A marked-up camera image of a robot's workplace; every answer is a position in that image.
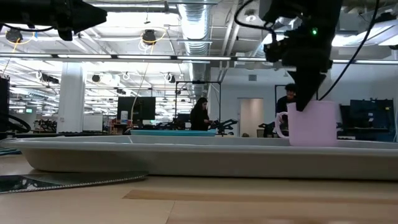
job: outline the man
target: man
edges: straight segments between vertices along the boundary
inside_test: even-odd
[[[296,85],[294,83],[285,86],[286,96],[280,98],[276,104],[276,113],[287,112],[287,104],[296,102]],[[287,116],[283,116],[281,123],[287,126]]]

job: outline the wooden table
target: wooden table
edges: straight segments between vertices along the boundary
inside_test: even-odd
[[[39,172],[0,157],[0,174]],[[149,177],[142,182],[0,195],[4,224],[396,224],[398,184]]]

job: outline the doorway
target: doorway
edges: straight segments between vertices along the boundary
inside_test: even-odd
[[[238,109],[238,135],[249,134],[251,138],[257,137],[259,125],[264,123],[264,100],[262,98],[239,98]]]

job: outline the black hair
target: black hair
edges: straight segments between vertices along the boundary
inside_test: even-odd
[[[191,110],[191,114],[192,114],[192,113],[200,113],[200,112],[203,112],[203,113],[206,113],[206,114],[207,114],[207,109],[205,109],[205,110],[203,111],[203,108],[202,108],[202,104],[204,104],[204,103],[207,103],[207,99],[204,98],[204,97],[200,98],[200,99],[197,101],[197,103],[195,104],[195,106],[193,107],[193,109]]]
[[[289,83],[285,86],[285,90],[286,91],[292,91],[292,92],[296,92],[296,84],[294,83]]]

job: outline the yellow cable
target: yellow cable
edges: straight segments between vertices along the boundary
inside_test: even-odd
[[[152,54],[152,52],[154,51],[154,46],[155,46],[155,45],[152,45],[152,47],[150,48],[150,54]],[[139,94],[139,92],[141,91],[142,84],[144,83],[145,76],[147,75],[148,66],[149,66],[149,63],[147,63],[147,67],[145,68],[145,73],[144,73],[144,76],[142,77],[142,80],[141,80],[141,83],[140,83],[140,85],[139,85],[139,88],[138,88],[136,97],[134,98],[134,101],[132,102],[131,114],[130,114],[131,124],[132,124],[132,121],[133,121],[132,116],[133,116],[133,112],[134,112],[134,105],[136,104],[138,94]]]
[[[14,49],[12,50],[12,53],[14,53],[14,52],[15,52],[15,50],[17,49],[17,46],[18,46],[18,41],[19,41],[19,38],[17,39],[17,42],[15,43],[15,46],[14,46]]]
[[[14,53],[15,50],[17,49],[17,46],[18,46],[17,43],[13,43],[13,44],[15,44],[15,46],[14,46],[14,49],[12,50],[12,53]],[[7,62],[7,64],[6,64],[6,66],[4,67],[3,71],[2,71],[1,77],[4,76],[4,73],[5,73],[6,70],[7,70],[8,64],[10,64],[10,60],[11,60],[11,58],[8,59],[8,62]]]

